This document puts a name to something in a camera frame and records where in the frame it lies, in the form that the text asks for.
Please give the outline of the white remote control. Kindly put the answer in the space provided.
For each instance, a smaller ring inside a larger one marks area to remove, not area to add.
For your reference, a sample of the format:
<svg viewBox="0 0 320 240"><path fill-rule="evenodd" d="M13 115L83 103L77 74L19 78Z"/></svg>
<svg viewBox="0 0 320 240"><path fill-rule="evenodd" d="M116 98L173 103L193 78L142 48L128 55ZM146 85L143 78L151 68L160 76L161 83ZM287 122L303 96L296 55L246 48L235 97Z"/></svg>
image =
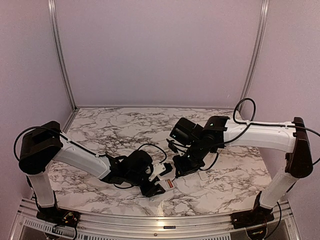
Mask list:
<svg viewBox="0 0 320 240"><path fill-rule="evenodd" d="M175 189L177 187L177 184L173 181L172 183L174 184L175 187L172 188L172 189L169 189L168 185L166 183L166 180L171 180L171 179L169 179L169 178L168 179L162 179L160 181L157 181L156 183L159 184L165 191L171 191L171 190L173 190L173 189Z"/></svg>

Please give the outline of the orange black battery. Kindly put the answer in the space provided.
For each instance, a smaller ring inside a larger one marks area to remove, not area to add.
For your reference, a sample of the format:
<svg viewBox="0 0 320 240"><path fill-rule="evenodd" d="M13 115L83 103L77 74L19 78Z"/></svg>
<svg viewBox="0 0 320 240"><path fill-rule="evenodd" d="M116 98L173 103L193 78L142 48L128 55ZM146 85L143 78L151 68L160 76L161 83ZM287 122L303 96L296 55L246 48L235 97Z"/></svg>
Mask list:
<svg viewBox="0 0 320 240"><path fill-rule="evenodd" d="M169 189L173 189L175 187L173 182L170 179L166 180L166 184Z"/></svg>

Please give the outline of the white battery cover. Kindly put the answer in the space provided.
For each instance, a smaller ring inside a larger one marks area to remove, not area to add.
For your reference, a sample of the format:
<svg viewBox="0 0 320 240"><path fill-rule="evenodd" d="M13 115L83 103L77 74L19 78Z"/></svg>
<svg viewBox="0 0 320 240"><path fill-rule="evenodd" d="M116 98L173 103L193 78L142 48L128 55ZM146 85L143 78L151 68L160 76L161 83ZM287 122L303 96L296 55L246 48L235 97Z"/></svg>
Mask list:
<svg viewBox="0 0 320 240"><path fill-rule="evenodd" d="M201 181L207 181L208 180L208 175L205 171L199 171L198 172L199 178Z"/></svg>

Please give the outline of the purple blue battery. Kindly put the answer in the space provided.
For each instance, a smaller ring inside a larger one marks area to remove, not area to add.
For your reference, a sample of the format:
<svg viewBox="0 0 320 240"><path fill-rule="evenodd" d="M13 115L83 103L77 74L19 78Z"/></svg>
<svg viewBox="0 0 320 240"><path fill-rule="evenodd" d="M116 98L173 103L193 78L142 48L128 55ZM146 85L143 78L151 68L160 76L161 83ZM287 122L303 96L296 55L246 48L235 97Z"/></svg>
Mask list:
<svg viewBox="0 0 320 240"><path fill-rule="evenodd" d="M176 226L174 226L174 225L163 226L163 229L176 229Z"/></svg>

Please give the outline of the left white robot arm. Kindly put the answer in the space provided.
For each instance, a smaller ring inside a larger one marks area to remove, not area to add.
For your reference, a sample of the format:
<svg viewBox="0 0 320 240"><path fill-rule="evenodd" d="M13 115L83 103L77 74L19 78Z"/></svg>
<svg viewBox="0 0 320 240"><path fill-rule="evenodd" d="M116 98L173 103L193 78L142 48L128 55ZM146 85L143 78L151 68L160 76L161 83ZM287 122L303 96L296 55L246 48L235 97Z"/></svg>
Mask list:
<svg viewBox="0 0 320 240"><path fill-rule="evenodd" d="M154 163L141 149L118 157L95 153L69 138L56 121L25 129L16 137L14 147L19 140L22 140L20 151L14 148L13 154L30 182L39 209L53 223L60 222L64 216L48 176L48 166L53 161L85 171L118 188L123 183L139 187L144 197L163 194L165 189L159 184L160 177L173 169L165 160Z"/></svg>

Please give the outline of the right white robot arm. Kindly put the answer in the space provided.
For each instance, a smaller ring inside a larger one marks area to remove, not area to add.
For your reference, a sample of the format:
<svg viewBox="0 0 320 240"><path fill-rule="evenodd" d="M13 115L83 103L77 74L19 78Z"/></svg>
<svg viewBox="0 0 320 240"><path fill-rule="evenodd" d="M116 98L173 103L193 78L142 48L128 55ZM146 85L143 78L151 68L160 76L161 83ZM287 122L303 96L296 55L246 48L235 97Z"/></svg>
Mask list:
<svg viewBox="0 0 320 240"><path fill-rule="evenodd" d="M170 137L186 147L186 152L173 157L177 178L196 172L205 165L208 153L234 146L279 150L285 153L286 165L271 183L256 197L255 206L247 219L258 224L278 200L299 180L313 171L313 161L304 121L268 123L238 121L227 116L212 116L205 126L182 117L175 124Z"/></svg>

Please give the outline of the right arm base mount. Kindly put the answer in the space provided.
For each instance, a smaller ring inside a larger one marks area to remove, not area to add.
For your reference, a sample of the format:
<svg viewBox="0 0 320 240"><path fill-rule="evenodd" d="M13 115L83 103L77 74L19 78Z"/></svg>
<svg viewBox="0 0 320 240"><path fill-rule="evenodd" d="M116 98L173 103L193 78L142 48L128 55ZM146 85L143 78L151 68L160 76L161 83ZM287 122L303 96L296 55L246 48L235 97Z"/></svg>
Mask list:
<svg viewBox="0 0 320 240"><path fill-rule="evenodd" d="M230 215L231 223L234 229L252 227L256 225L266 224L275 219L273 209L264 208L260 204L260 192L254 201L253 208L250 210L234 212Z"/></svg>

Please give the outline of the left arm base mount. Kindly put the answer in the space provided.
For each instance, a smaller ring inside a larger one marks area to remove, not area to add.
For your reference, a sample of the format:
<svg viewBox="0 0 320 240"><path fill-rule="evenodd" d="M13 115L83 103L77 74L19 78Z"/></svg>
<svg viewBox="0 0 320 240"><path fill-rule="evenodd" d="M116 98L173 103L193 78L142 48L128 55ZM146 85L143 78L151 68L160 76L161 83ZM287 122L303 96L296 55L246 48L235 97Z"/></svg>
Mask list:
<svg viewBox="0 0 320 240"><path fill-rule="evenodd" d="M38 200L35 201L37 207L36 217L40 220L53 223L58 226L76 228L78 226L80 213L75 210L60 208L55 200L51 207L41 207Z"/></svg>

